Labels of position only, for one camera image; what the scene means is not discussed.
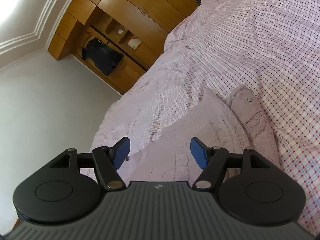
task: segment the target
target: bedspread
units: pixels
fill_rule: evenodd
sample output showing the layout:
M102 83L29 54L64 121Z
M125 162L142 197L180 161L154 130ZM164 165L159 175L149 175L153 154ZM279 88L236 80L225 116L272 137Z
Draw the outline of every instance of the bedspread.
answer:
M204 89L226 98L245 84L270 118L281 169L306 192L299 222L318 233L319 16L319 0L202 0L107 111L92 148L128 136L134 155L196 106Z

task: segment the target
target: bright light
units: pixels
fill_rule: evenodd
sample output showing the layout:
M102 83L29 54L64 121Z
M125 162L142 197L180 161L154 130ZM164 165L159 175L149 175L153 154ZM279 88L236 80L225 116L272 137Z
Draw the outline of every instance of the bright light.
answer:
M17 2L18 0L0 0L0 24L9 17Z

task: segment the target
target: silver screw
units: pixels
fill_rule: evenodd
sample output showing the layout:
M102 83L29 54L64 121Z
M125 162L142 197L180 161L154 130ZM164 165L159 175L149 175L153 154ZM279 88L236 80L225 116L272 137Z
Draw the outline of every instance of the silver screw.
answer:
M197 188L209 188L211 187L211 183L206 180L199 180L196 182Z
M111 188L111 189L118 189L118 188L122 188L123 184L121 181L113 180L113 181L110 181L107 186L108 188Z

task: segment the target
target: bed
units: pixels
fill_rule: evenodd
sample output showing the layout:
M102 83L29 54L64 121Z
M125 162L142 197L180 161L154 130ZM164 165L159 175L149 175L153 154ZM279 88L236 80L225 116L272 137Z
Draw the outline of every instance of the bed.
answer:
M317 234L319 16L319 0L201 0L168 35L150 70L107 111L92 149L128 136L135 156L197 106L205 89L226 98L244 84L270 120L280 168L305 190L299 222ZM136 167L125 162L119 173L130 180Z

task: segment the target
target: cabinet handle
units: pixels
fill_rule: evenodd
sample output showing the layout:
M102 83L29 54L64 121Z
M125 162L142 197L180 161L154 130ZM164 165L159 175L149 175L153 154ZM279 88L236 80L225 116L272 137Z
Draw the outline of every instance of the cabinet handle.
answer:
M145 9L143 9L141 6L138 6L137 8L139 9L139 11L140 11L144 16L146 16L146 15L148 14L148 12L147 12Z

